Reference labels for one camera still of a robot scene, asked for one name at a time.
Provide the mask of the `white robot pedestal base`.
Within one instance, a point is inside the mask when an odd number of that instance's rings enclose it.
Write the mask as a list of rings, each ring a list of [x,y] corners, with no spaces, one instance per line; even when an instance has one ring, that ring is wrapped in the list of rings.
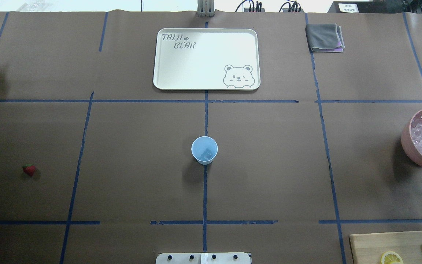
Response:
[[[251,264],[252,257],[246,252],[196,252],[161,253],[156,264]]]

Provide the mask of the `grey folded cloth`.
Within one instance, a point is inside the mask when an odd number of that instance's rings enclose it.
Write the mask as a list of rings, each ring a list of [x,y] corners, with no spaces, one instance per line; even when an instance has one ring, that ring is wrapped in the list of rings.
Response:
[[[306,37],[311,52],[343,53],[345,50],[342,28],[336,23],[308,24]]]

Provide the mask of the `cream bear tray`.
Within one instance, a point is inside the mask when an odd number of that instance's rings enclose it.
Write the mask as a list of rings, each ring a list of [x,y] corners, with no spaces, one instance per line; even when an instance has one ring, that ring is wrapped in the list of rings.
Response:
[[[153,83],[160,90],[256,90],[261,84],[257,33],[252,29],[161,29]]]

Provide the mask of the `red strawberry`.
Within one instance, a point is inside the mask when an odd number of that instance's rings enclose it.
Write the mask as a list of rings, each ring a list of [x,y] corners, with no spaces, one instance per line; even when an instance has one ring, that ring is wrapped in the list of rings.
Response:
[[[24,166],[22,166],[22,171],[24,172],[24,174],[32,177],[36,173],[37,167],[35,167],[35,165],[33,164],[25,164]]]

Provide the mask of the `light blue plastic cup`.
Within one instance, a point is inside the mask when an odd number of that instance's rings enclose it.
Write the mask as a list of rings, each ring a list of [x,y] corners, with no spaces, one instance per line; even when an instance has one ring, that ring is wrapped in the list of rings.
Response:
[[[193,141],[191,152],[197,162],[208,165],[218,154],[218,144],[212,137],[201,136]]]

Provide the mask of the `lemon slices row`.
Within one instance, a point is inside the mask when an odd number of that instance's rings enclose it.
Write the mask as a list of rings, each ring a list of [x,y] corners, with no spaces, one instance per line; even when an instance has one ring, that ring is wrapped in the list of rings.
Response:
[[[394,251],[386,251],[381,255],[381,264],[403,264],[402,257]]]

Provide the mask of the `aluminium frame post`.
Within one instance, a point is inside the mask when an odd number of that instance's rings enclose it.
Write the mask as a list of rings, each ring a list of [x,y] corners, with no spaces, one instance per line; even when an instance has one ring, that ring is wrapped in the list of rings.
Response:
[[[197,16],[198,17],[214,17],[215,1],[214,0],[197,0]]]

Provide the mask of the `wooden cutting board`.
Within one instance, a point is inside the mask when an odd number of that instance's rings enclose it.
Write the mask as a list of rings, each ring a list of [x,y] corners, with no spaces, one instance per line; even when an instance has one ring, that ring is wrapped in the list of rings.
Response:
[[[380,264],[386,252],[404,264],[422,264],[422,231],[352,234],[349,240],[355,264]]]

